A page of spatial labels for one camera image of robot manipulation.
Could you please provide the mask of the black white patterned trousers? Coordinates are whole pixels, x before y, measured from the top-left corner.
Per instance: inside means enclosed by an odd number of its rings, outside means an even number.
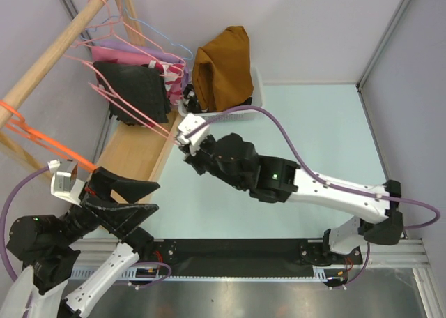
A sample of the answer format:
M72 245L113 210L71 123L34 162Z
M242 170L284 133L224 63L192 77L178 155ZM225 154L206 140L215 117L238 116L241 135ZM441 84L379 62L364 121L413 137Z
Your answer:
M202 108L194 91L193 84L188 84L183 91L183 107L185 108L186 112L189 113L202 113Z

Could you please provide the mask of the brown trousers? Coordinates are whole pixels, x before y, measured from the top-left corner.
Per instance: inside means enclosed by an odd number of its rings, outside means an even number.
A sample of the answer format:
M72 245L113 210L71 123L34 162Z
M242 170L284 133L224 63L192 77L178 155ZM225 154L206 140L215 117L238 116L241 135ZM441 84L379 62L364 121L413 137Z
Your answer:
M229 26L197 49L192 85L206 112L223 112L252 96L250 39L243 26Z

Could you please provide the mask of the orange plastic hanger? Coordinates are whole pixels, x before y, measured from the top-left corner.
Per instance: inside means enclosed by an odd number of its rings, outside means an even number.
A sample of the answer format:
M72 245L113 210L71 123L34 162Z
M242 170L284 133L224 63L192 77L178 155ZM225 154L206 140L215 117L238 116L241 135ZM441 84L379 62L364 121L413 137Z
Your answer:
M21 135L34 144L47 149L64 160L74 160L82 169L85 169L90 173L96 169L96 166L91 161L87 160L83 156L62 145L51 137L46 136L39 130L29 126L25 118L17 110L6 104L4 101L1 101L1 106L12 114L6 123L7 129Z

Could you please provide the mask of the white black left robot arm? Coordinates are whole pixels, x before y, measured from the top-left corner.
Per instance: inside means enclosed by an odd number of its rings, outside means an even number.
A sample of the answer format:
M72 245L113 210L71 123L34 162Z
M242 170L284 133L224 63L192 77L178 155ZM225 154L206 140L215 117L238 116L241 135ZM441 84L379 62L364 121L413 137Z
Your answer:
M93 170L89 181L77 178L77 163L53 160L29 175L50 172L50 192L71 204L61 217L33 215L18 218L2 241L1 258L9 254L23 263L21 274L1 308L2 317L88 317L119 277L137 262L148 261L154 238L140 225L159 207L142 204L160 186ZM71 245L98 227L118 239L108 259L72 293L63 295L80 255Z

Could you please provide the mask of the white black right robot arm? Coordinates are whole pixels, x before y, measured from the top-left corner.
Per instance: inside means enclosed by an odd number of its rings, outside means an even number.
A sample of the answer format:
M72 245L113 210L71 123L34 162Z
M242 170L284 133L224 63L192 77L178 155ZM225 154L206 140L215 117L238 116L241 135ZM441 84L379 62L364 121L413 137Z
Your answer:
M364 243L389 246L401 239L403 215L391 200L401 195L397 181L372 188L321 174L311 176L295 161L259 155L253 143L235 133L215 139L212 135L187 138L181 132L177 140L184 161L197 174L209 173L260 202L307 202L351 214L344 224L325 230L319 247L300 247L299 254L308 264L330 266Z

